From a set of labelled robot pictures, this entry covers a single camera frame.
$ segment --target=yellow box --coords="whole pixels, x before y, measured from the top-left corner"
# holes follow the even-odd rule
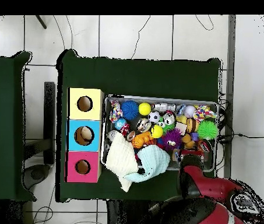
[[[71,120],[101,120],[103,98],[104,93],[100,89],[70,87],[68,89],[69,118]]]

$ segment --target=yellow ball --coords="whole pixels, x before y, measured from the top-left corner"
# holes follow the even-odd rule
[[[163,128],[159,125],[154,125],[150,130],[150,134],[153,138],[160,138],[163,136]]]
[[[151,112],[152,108],[149,103],[143,102],[139,105],[139,112],[141,115],[146,116]]]
[[[187,118],[184,115],[180,115],[180,116],[176,117],[176,121],[180,122],[180,123],[183,123],[183,124],[186,124],[186,120],[187,120]]]

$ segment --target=dark green tabletop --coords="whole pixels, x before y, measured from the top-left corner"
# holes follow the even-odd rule
[[[105,95],[132,95],[217,102],[220,60],[146,61],[80,58],[65,50],[58,58],[57,200],[66,198],[163,201],[177,194],[177,171],[166,171],[148,181],[132,183],[124,192],[112,172],[103,168],[98,183],[64,182],[66,146],[66,89],[101,89]]]
[[[22,76],[29,59],[29,52],[19,52],[10,58],[0,57],[0,199],[32,199],[22,186]]]

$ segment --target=blue box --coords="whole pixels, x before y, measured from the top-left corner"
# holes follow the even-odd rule
[[[94,134],[93,140],[88,145],[80,145],[75,141],[75,132],[79,127],[89,127]],[[69,151],[99,151],[100,149],[101,121],[69,120]]]

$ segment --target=metal tray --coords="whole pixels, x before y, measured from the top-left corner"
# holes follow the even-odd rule
[[[103,127],[102,127],[102,137],[101,137],[101,163],[105,164],[107,160],[107,154],[108,150],[106,150],[107,145],[111,145],[108,138],[107,134],[109,131],[114,129],[114,125],[112,122],[109,120],[109,113],[111,111],[111,103],[110,100],[118,100],[118,102],[121,104],[125,101],[128,100],[134,100],[137,103],[142,103],[142,102],[147,102],[149,104],[156,104],[156,103],[170,103],[170,104],[186,104],[186,105],[208,105],[212,111],[217,113],[219,115],[219,106],[215,102],[210,102],[210,101],[194,101],[194,100],[178,100],[178,99],[165,99],[165,98],[152,98],[152,97],[140,97],[140,96],[124,96],[124,95],[113,95],[109,94],[105,96],[104,98],[104,114],[103,114]],[[135,130],[135,123],[131,123],[131,130]],[[217,138],[212,141],[213,145],[213,153],[209,157],[212,157],[212,159],[209,159],[207,164],[205,163],[205,167],[207,169],[204,169],[204,172],[210,172],[214,169],[215,167],[215,155],[216,155],[216,145],[217,144]],[[179,170],[179,164],[177,162],[173,162],[172,160],[169,163],[169,166],[167,170]]]

